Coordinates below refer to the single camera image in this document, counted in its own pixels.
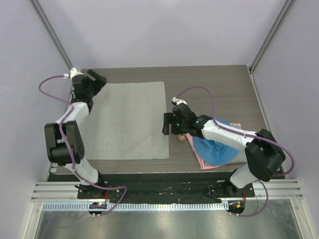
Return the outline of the gold spoon green handle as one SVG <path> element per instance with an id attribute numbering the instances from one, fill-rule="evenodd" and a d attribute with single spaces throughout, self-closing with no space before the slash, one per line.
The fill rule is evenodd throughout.
<path id="1" fill-rule="evenodd" d="M 184 134 L 179 134 L 179 135 L 177 136 L 177 140 L 178 140 L 179 142 L 185 142 L 186 137 L 185 137 Z"/>

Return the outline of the grey cloth napkin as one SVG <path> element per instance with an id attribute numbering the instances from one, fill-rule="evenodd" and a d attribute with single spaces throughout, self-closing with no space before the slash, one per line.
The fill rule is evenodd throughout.
<path id="1" fill-rule="evenodd" d="M 167 159 L 162 133 L 166 113 L 164 82 L 107 83 L 80 124 L 90 160 Z"/>

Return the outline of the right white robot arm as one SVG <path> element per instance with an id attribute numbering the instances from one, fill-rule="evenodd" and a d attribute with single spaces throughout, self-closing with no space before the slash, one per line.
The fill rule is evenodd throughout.
<path id="1" fill-rule="evenodd" d="M 225 184 L 226 193 L 232 197 L 238 196 L 245 186 L 254 181 L 270 181 L 286 159 L 283 150 L 268 130 L 254 132 L 233 128 L 212 117 L 197 116 L 185 103 L 177 104 L 170 113 L 164 113 L 162 133 L 188 133 L 244 152 L 246 164 L 236 169 Z"/>

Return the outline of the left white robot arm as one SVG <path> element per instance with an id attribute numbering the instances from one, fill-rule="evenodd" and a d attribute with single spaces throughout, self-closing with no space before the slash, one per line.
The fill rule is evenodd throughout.
<path id="1" fill-rule="evenodd" d="M 85 158 L 79 126 L 90 114 L 93 98 L 106 85 L 107 79 L 91 69 L 82 73 L 76 68 L 71 68 L 63 77 L 72 82 L 71 101 L 60 119 L 44 127 L 47 156 L 51 163 L 70 170 L 79 179 L 80 193 L 100 199 L 106 194 L 106 186 L 100 172 Z"/>

